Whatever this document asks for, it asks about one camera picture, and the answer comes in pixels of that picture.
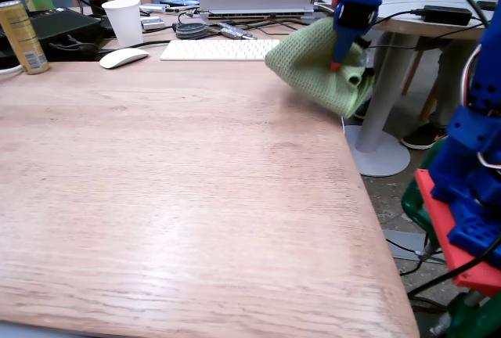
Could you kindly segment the blue gripper black motor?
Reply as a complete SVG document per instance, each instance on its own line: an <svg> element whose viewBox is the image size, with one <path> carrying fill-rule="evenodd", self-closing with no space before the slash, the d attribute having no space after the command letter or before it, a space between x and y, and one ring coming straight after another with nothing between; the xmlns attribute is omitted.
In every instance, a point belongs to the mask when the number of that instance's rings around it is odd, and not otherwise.
<svg viewBox="0 0 501 338"><path fill-rule="evenodd" d="M357 37L374 25L382 0L338 0L334 13L337 36L330 63L331 71L338 71Z"/></svg>

